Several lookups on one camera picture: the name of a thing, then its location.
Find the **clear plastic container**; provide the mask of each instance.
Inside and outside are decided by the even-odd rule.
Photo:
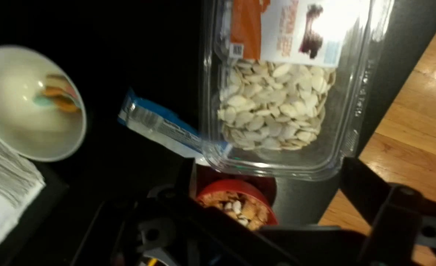
[[[377,42],[380,42],[380,34],[383,36],[386,31],[392,5],[382,0],[352,3],[356,6],[352,6],[350,12],[345,6],[339,9],[340,20],[349,22],[349,27],[337,36],[342,40],[342,52],[336,67],[337,79],[327,96],[325,120],[316,141],[299,151],[274,151],[246,150],[229,144],[223,136],[223,121],[217,111],[220,92],[228,86],[228,76],[235,64],[228,40],[229,20],[232,20],[229,11],[234,3],[232,0],[204,2],[200,77],[201,133],[204,138],[203,153],[212,167],[237,175],[324,181],[340,170],[343,157],[353,155],[370,71],[377,65],[377,56],[370,54],[370,48],[374,37],[377,36]]]

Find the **white napkin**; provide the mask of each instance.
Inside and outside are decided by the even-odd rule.
[[[0,244],[43,188],[36,166],[0,144]]]

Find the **black surface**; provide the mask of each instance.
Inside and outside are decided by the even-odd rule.
[[[49,164],[71,189],[14,265],[68,265],[104,200],[173,182],[181,158],[115,123],[126,90],[198,120],[197,2],[0,0],[0,45],[24,45],[61,65],[81,90],[90,127],[81,150]],[[365,142],[436,31],[436,0],[398,0],[376,76]],[[294,223],[314,223],[337,182],[285,181]]]

